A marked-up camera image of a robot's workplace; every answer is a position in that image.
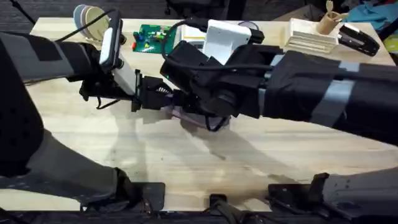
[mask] table surface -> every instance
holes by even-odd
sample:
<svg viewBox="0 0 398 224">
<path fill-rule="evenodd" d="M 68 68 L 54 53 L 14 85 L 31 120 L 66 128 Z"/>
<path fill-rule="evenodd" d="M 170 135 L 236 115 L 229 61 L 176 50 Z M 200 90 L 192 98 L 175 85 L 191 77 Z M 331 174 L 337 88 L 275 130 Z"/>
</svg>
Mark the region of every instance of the table surface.
<svg viewBox="0 0 398 224">
<path fill-rule="evenodd" d="M 132 68 L 160 77 L 163 59 L 132 52 L 132 32 L 141 24 L 172 25 L 174 20 L 125 19 L 127 44 L 121 53 Z M 282 45 L 286 22 L 256 22 L 263 44 Z M 381 41 L 370 24 L 356 27 Z M 31 34 L 57 39 L 75 29 L 71 18 L 40 18 Z M 71 41 L 84 41 L 77 34 Z M 393 65 L 381 45 L 375 57 L 338 46 L 328 58 Z M 80 154 L 125 170 L 132 181 L 164 182 L 166 210 L 203 210 L 209 194 L 226 194 L 239 208 L 268 210 L 261 202 L 267 185 L 309 183 L 314 174 L 354 174 L 394 167 L 398 149 L 316 124 L 239 116 L 228 129 L 210 133 L 169 119 L 160 111 L 130 112 L 119 102 L 98 111 L 96 100 L 85 102 L 80 83 L 66 79 L 28 87 L 53 135 Z M 78 210 L 67 198 L 16 190 L 0 191 L 0 207 L 8 210 Z"/>
</svg>

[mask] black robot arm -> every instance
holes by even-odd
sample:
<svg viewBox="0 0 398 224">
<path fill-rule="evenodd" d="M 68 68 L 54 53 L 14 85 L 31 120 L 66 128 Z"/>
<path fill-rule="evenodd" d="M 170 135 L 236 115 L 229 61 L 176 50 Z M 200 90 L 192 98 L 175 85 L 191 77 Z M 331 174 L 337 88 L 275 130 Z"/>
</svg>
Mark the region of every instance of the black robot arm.
<svg viewBox="0 0 398 224">
<path fill-rule="evenodd" d="M 141 201 L 141 187 L 122 170 L 97 164 L 57 141 L 44 128 L 23 83 L 63 77 L 113 80 L 112 71 L 123 64 L 119 16 L 118 11 L 111 15 L 112 29 L 104 38 L 109 49 L 102 52 L 90 44 L 0 32 L 0 189 L 73 198 L 82 206 Z"/>
<path fill-rule="evenodd" d="M 221 65 L 181 42 L 167 56 L 184 67 L 163 64 L 161 74 L 185 95 L 197 113 L 213 116 L 289 119 L 398 145 L 398 69 L 341 62 L 264 45 L 242 45 L 226 65 L 264 64 L 272 70 L 200 71 Z"/>
</svg>

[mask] black stapler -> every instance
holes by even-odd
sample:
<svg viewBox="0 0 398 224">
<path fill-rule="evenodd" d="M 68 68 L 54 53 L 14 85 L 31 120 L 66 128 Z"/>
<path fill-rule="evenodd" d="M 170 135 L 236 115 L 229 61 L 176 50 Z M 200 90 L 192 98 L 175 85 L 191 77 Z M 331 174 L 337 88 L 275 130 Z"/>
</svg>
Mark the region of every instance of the black stapler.
<svg viewBox="0 0 398 224">
<path fill-rule="evenodd" d="M 347 23 L 340 28 L 338 42 L 369 56 L 375 56 L 380 48 L 380 45 L 371 36 Z"/>
</svg>

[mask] cable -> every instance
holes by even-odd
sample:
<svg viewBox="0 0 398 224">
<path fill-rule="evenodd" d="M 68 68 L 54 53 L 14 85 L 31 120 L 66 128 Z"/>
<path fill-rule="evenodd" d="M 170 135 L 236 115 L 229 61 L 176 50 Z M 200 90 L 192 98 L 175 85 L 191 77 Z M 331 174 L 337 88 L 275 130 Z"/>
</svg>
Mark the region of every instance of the cable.
<svg viewBox="0 0 398 224">
<path fill-rule="evenodd" d="M 56 42 L 61 42 L 64 41 L 66 39 L 68 39 L 69 37 L 79 33 L 80 31 L 82 31 L 83 29 L 86 29 L 87 27 L 93 25 L 94 23 L 98 22 L 102 17 L 108 15 L 109 13 L 115 11 L 115 9 L 110 9 L 104 13 L 102 13 L 101 15 L 99 15 L 97 18 L 95 18 L 94 20 L 92 20 L 91 22 L 87 23 L 86 25 L 82 26 L 81 28 L 71 32 L 70 34 L 66 35 L 65 37 L 59 38 L 58 40 L 56 40 Z"/>
<path fill-rule="evenodd" d="M 29 20 L 33 25 L 36 24 L 36 21 L 22 8 L 22 6 L 15 0 L 10 0 L 12 6 L 21 12 L 27 20 Z"/>
<path fill-rule="evenodd" d="M 219 123 L 216 125 L 215 128 L 211 128 L 209 117 L 205 116 L 206 128 L 209 131 L 217 132 L 218 130 L 220 130 L 221 127 L 223 127 L 226 120 L 227 120 L 227 118 L 221 119 L 221 121 L 219 121 Z"/>
<path fill-rule="evenodd" d="M 120 100 L 114 100 L 114 101 L 112 101 L 112 102 L 109 102 L 109 103 L 105 104 L 104 106 L 101 106 L 102 101 L 101 101 L 101 98 L 100 98 L 99 96 L 97 96 L 97 100 L 98 100 L 98 106 L 96 107 L 97 110 L 105 109 L 105 108 L 107 108 L 107 107 L 109 107 L 109 106 L 112 106 L 112 105 L 114 105 L 115 103 L 117 103 L 117 102 L 120 101 Z"/>
<path fill-rule="evenodd" d="M 171 58 L 168 58 L 166 56 L 166 43 L 167 43 L 167 39 L 170 37 L 170 34 L 177 29 L 177 27 L 181 26 L 181 25 L 188 25 L 188 24 L 193 24 L 193 22 L 188 21 L 188 20 L 184 20 L 184 21 L 180 21 L 176 24 L 174 24 L 170 30 L 166 33 L 166 36 L 164 37 L 163 41 L 162 41 L 162 47 L 160 48 L 162 51 L 162 57 L 164 58 L 164 60 L 176 67 L 180 67 L 180 68 L 188 68 L 188 69 L 192 69 L 192 70 L 202 70 L 202 71 L 212 71 L 212 70 L 237 70 L 237 69 L 256 69 L 256 70 L 272 70 L 274 67 L 271 65 L 256 65 L 256 64 L 243 64 L 243 65 L 219 65 L 219 66 L 193 66 L 193 65 L 185 65 L 179 62 L 176 62 L 174 60 L 172 60 Z"/>
</svg>

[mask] electronic component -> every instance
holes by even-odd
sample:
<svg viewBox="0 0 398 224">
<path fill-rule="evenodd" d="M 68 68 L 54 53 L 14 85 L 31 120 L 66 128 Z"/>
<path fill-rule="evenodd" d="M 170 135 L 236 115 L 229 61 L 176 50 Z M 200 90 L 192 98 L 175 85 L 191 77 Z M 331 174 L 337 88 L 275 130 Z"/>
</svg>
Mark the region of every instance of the electronic component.
<svg viewBox="0 0 398 224">
<path fill-rule="evenodd" d="M 168 26 L 141 25 L 139 32 L 133 33 L 137 43 L 133 51 L 159 54 L 161 52 L 162 41 L 169 30 L 170 27 Z M 167 52 L 173 49 L 175 31 L 170 35 L 171 38 L 166 43 Z"/>
</svg>

